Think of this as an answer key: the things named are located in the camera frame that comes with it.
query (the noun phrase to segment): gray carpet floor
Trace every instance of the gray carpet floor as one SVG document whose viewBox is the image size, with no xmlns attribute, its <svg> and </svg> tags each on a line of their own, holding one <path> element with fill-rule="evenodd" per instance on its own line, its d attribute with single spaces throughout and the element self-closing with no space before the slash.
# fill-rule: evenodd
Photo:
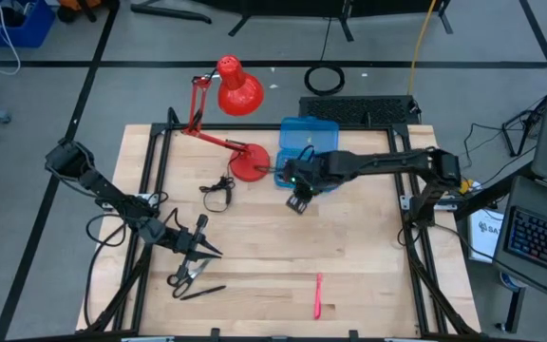
<svg viewBox="0 0 547 342">
<path fill-rule="evenodd" d="M 213 25 L 132 13 L 123 2 L 111 30 L 103 61 L 214 61 L 233 53 L 243 60 L 317 60 L 328 21 L 322 18 L 252 18 L 232 38 L 227 36 L 238 15 L 186 1 L 176 8 L 211 16 Z M 529 2 L 547 41 L 547 1 Z M 447 11 L 454 34 L 446 34 L 433 17 L 420 60 L 429 62 L 546 62 L 538 39 L 519 0 L 453 0 Z M 44 156 L 65 135 L 74 111 L 83 111 L 76 140 L 97 157 L 98 168 L 112 176 L 126 124 L 162 122 L 168 106 L 181 121 L 188 117 L 190 80 L 210 71 L 203 67 L 100 67 L 85 107 L 77 107 L 107 12 L 89 23 L 56 22 L 45 44 L 20 49 L 23 61 L 79 61 L 77 66 L 28 65 L 14 77 L 0 75 L 0 108 L 12 122 L 0 124 L 0 313 L 23 254 L 28 235 L 46 192 Z M 355 42 L 348 43 L 333 21 L 325 60 L 410 61 L 424 14 L 357 18 L 349 21 Z M 0 61 L 13 57 L 0 48 Z M 209 94 L 210 123 L 279 123 L 296 116 L 298 101 L 310 96 L 303 86 L 305 67 L 249 68 L 266 87 L 257 113 L 243 119 L 223 115 L 216 95 Z M 400 95 L 406 93 L 406 67 L 348 67 L 339 95 Z M 314 73 L 316 87 L 334 86 L 336 76 Z M 418 68 L 414 96 L 424 124 L 433 124 L 438 144 L 463 152 L 471 123 L 500 126 L 547 93 L 547 67 Z M 496 131 L 476 129 L 469 145 L 493 138 Z M 513 135 L 517 140 L 519 134 Z M 466 177 L 486 180 L 510 161 L 501 136 L 475 150 Z M 530 155 L 507 167 L 502 177 Z M 94 243 L 84 232 L 85 221 L 98 214 L 90 200 L 58 189 L 25 290 L 8 338 L 72 333 L 84 293 Z M 490 265 L 466 261 L 484 333 L 508 338 L 547 341 L 547 295 L 531 290 L 517 334 L 499 332 L 494 324 L 508 309 L 510 292 L 499 284 Z"/>
</svg>

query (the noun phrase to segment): red desk lamp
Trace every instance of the red desk lamp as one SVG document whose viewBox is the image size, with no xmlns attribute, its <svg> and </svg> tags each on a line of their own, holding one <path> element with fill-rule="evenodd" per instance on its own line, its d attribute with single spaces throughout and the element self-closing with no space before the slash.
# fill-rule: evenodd
<svg viewBox="0 0 547 342">
<path fill-rule="evenodd" d="M 218 106 L 229 115 L 244 116 L 254 112 L 263 102 L 263 86 L 255 78 L 242 70 L 239 60 L 233 55 L 223 56 L 217 63 L 221 85 L 218 89 Z M 201 132 L 201 121 L 206 103 L 206 91 L 215 74 L 197 76 L 192 80 L 191 112 L 189 125 L 182 133 L 200 138 L 234 150 L 229 166 L 234 176 L 242 181 L 258 181 L 267 175 L 270 167 L 270 156 L 260 145 L 254 143 L 221 140 Z M 199 109 L 196 111 L 196 97 L 201 90 Z"/>
</svg>

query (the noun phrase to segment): keyboard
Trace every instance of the keyboard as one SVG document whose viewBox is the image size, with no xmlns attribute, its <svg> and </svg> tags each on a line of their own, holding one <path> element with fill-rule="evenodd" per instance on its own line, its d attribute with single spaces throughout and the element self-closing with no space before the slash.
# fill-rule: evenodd
<svg viewBox="0 0 547 342">
<path fill-rule="evenodd" d="M 408 116 L 409 96 L 334 96 L 304 97 L 300 101 L 300 116 L 313 116 L 339 124 L 362 124 L 365 115 L 372 124 L 417 124 Z"/>
<path fill-rule="evenodd" d="M 506 250 L 547 268 L 547 218 L 513 207 Z"/>
</svg>

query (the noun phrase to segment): lamp base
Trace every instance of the lamp base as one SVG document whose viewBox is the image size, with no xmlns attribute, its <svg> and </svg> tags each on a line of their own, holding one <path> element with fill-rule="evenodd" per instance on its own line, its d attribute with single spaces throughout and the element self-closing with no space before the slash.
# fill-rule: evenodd
<svg viewBox="0 0 547 342">
<path fill-rule="evenodd" d="M 265 148 L 254 143 L 247 143 L 246 149 L 246 152 L 232 153 L 229 167 L 241 181 L 258 181 L 269 173 L 270 155 Z"/>
</svg>

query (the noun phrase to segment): yellow cable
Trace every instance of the yellow cable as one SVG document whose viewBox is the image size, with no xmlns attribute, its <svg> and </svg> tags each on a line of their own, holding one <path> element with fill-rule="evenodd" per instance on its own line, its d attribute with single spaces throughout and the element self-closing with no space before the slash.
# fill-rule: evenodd
<svg viewBox="0 0 547 342">
<path fill-rule="evenodd" d="M 422 44 L 422 39 L 424 39 L 425 28 L 427 28 L 427 23 L 429 22 L 429 17 L 432 15 L 434 10 L 434 5 L 436 5 L 436 0 L 432 0 L 432 3 L 429 5 L 427 10 L 427 16 L 425 17 L 424 24 L 422 25 L 422 31 L 419 33 L 419 39 L 417 39 L 417 45 L 415 46 L 415 53 L 413 53 L 413 62 L 410 64 L 410 78 L 408 79 L 408 91 L 406 95 L 413 93 L 413 81 L 415 80 L 415 64 L 417 63 L 417 56 L 419 55 L 419 47 Z"/>
</svg>

